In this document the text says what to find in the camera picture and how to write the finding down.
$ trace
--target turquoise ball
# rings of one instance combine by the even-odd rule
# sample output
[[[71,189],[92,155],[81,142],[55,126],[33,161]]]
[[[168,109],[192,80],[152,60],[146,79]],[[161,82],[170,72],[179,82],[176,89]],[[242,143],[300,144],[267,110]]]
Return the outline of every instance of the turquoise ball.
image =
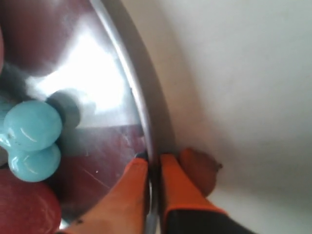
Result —
[[[61,158],[56,144],[35,152],[11,149],[8,153],[10,170],[26,182],[39,182],[49,178],[59,167]]]
[[[4,118],[4,132],[13,148],[37,151],[51,146],[62,131],[58,112],[42,101],[25,101]]]

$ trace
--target stainless steel surface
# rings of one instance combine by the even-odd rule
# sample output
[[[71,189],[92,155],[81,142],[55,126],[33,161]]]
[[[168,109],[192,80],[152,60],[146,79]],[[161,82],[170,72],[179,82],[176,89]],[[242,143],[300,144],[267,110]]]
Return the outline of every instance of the stainless steel surface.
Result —
[[[33,12],[26,21],[0,12],[8,45],[6,58],[14,65],[6,65],[0,83],[5,84],[4,89],[13,99],[47,101],[58,109],[64,121],[58,142],[63,154],[61,166],[48,183],[61,201],[67,222],[105,196],[136,153],[147,150],[151,168],[157,164],[150,120],[131,60],[102,3],[86,2],[54,0],[31,3],[24,9],[9,1],[2,3],[3,11],[23,14],[32,13],[34,5],[42,9],[43,13]],[[40,17],[52,15],[61,15],[61,19],[55,19],[60,24],[48,28],[54,19]],[[42,20],[34,25],[36,30],[43,30],[40,35],[28,32],[22,41],[16,39],[12,31],[37,20]],[[23,52],[29,46],[34,53],[25,58]],[[155,217],[154,183],[153,188]]]

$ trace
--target white wall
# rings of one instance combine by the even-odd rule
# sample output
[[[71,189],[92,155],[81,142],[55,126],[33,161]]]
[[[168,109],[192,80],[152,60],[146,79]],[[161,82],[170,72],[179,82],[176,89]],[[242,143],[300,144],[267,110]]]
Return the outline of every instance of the white wall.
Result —
[[[224,164],[211,199],[258,233],[312,233],[312,1],[123,3],[178,146]]]

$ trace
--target reflective metal surface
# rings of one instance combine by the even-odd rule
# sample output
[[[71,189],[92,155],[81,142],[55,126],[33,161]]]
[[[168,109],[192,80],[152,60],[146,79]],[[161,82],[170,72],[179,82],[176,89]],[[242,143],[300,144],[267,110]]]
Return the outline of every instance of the reflective metal surface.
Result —
[[[147,109],[131,61],[100,1],[12,2],[0,3],[6,59],[13,64],[4,68],[1,89],[16,101],[45,100],[61,114],[62,161],[48,183],[59,197],[64,220],[71,222],[109,192],[136,153],[147,150],[151,165],[156,163]],[[14,18],[8,12],[21,15]],[[45,20],[48,16],[58,18]],[[59,25],[51,26],[52,21]],[[16,28],[29,23],[36,29],[19,40]],[[43,32],[37,35],[36,30]]]

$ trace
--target round bead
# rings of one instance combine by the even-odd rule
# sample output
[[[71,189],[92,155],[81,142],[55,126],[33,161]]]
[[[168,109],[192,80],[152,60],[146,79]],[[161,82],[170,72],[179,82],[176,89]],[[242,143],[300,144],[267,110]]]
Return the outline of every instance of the round bead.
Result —
[[[8,153],[10,170],[26,182],[39,182],[50,177],[59,167],[61,156],[56,144],[35,152],[11,148]]]
[[[26,101],[13,107],[4,119],[4,131],[12,147],[37,151],[51,146],[62,131],[58,112],[41,101]]]

